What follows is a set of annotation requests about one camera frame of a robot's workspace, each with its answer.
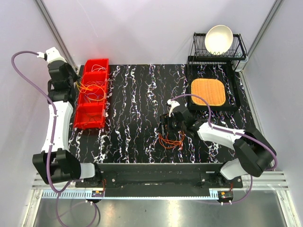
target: metal corner post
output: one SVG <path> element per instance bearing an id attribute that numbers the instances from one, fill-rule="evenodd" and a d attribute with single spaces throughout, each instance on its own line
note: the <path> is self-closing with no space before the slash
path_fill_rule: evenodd
<path id="1" fill-rule="evenodd" d="M 41 12 L 41 15 L 43 16 L 48 28 L 50 29 L 51 33 L 53 34 L 53 37 L 55 39 L 55 41 L 58 43 L 58 46 L 62 52 L 62 54 L 64 55 L 64 57 L 66 58 L 67 62 L 74 68 L 77 67 L 76 63 L 74 62 L 71 54 L 69 53 L 69 51 L 67 50 L 67 47 L 63 41 L 63 39 L 61 38 L 57 27 L 55 26 L 53 19 L 49 13 L 49 11 L 47 10 L 43 0 L 34 0 L 34 2 L 36 3 L 39 11 Z"/>
<path id="2" fill-rule="evenodd" d="M 269 28 L 272 20 L 274 19 L 275 15 L 277 14 L 277 12 L 279 11 L 282 3 L 284 2 L 284 0 L 275 0 L 273 6 L 271 7 L 270 11 L 268 12 L 268 15 L 266 16 L 260 30 L 258 31 L 258 34 L 256 36 L 256 38 L 254 39 L 254 41 L 252 42 L 252 45 L 250 47 L 250 49 L 247 52 L 247 55 L 249 57 L 252 56 L 252 54 L 254 53 L 257 45 L 259 44 L 259 42 L 261 41 L 263 35 L 265 34 L 265 32 L 267 31 L 267 29 Z"/>

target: orange sponge mat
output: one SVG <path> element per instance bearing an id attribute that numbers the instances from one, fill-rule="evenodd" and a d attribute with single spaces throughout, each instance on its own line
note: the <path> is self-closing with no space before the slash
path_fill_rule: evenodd
<path id="1" fill-rule="evenodd" d="M 195 79 L 191 83 L 191 93 L 205 99 L 209 105 L 221 106 L 225 103 L 224 84 L 217 79 Z M 191 97 L 196 105 L 206 105 L 201 99 Z"/>

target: black marble table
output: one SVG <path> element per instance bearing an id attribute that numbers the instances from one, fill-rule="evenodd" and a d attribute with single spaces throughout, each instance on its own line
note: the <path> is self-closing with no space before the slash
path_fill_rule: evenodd
<path id="1" fill-rule="evenodd" d="M 226 81 L 220 65 L 201 65 L 200 77 L 207 67 L 214 72 L 214 78 Z M 106 127 L 74 129 L 73 114 L 69 134 L 71 153 L 81 162 L 98 163 L 203 163 L 234 159 L 233 150 L 190 137 L 185 137 L 182 148 L 165 149 L 160 145 L 156 132 L 159 116 L 168 112 L 168 99 L 186 93 L 185 69 L 185 65 L 111 65 Z M 236 84 L 240 109 L 235 113 L 212 112 L 212 123 L 245 129 L 254 126 L 254 122 L 238 75 Z M 227 98 L 233 104 L 232 94 Z M 193 114 L 204 119 L 208 116 L 205 111 Z"/>

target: gray floor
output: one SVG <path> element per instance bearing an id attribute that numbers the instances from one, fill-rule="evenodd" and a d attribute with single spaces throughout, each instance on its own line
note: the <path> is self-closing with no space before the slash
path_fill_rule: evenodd
<path id="1" fill-rule="evenodd" d="M 236 198 L 243 196 L 236 192 Z M 80 200 L 61 199 L 59 214 Z M 239 204 L 206 205 L 198 201 L 113 201 L 97 203 L 100 223 L 93 227 L 286 227 L 274 192 L 254 191 Z M 42 199 L 35 227 L 60 227 L 55 199 Z M 84 227 L 92 220 L 93 207 L 82 204 L 62 217 L 70 227 Z"/>

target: white cup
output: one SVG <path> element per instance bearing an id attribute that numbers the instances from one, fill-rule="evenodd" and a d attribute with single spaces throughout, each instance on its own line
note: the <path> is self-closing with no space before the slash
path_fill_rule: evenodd
<path id="1" fill-rule="evenodd" d="M 245 60 L 240 61 L 239 65 L 237 66 L 239 61 L 233 61 L 232 62 L 232 69 L 235 70 L 235 72 L 240 72 L 244 68 L 245 64 L 248 62 L 248 56 L 246 56 Z"/>

